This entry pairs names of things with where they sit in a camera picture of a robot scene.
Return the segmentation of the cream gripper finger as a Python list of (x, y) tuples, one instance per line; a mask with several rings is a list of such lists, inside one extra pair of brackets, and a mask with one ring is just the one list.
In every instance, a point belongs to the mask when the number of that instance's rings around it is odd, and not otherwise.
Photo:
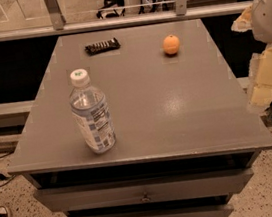
[(248, 76), (249, 110), (268, 108), (272, 102), (272, 44), (261, 54), (252, 54)]
[(238, 16), (238, 18), (232, 23), (231, 30), (234, 32), (246, 32), (247, 30), (252, 30), (252, 6), (245, 8), (243, 13)]

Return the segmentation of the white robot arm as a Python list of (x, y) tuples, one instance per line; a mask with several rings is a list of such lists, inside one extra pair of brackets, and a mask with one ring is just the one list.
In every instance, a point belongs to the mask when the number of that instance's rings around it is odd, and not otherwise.
[(254, 53), (250, 59), (247, 88), (248, 111), (262, 113), (272, 102), (272, 0), (253, 0), (231, 29), (250, 30), (255, 40), (266, 44), (261, 54)]

